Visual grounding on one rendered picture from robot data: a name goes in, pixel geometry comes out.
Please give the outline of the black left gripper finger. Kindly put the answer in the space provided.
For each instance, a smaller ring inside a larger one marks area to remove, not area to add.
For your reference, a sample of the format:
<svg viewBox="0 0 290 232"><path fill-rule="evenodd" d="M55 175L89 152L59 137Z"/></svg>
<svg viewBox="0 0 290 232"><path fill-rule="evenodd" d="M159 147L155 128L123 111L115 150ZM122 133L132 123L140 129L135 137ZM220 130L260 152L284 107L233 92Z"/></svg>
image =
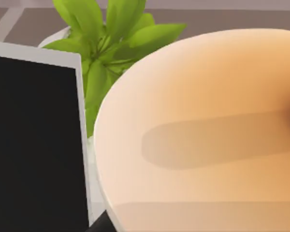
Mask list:
<svg viewBox="0 0 290 232"><path fill-rule="evenodd" d="M118 232L106 210L94 221L85 232Z"/></svg>

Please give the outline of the white framed blackboard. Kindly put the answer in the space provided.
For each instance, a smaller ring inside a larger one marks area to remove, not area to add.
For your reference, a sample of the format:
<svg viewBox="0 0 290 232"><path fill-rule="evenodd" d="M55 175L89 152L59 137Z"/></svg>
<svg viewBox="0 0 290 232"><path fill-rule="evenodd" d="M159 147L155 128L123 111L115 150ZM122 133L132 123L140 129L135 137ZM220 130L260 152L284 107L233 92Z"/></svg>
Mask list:
<svg viewBox="0 0 290 232"><path fill-rule="evenodd" d="M90 223L78 54L0 42L0 232Z"/></svg>

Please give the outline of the green plant in white pot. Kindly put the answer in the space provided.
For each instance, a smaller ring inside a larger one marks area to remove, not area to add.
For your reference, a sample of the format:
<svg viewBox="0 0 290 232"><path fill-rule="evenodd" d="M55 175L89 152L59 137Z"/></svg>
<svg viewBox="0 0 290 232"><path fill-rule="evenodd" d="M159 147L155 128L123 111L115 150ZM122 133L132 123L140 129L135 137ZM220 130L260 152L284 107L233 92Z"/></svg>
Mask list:
<svg viewBox="0 0 290 232"><path fill-rule="evenodd" d="M67 28L44 39L41 48L78 53L82 62L91 218L105 210L95 174L93 132L103 98L134 63L175 42L184 23L158 24L145 12L147 0L52 0Z"/></svg>

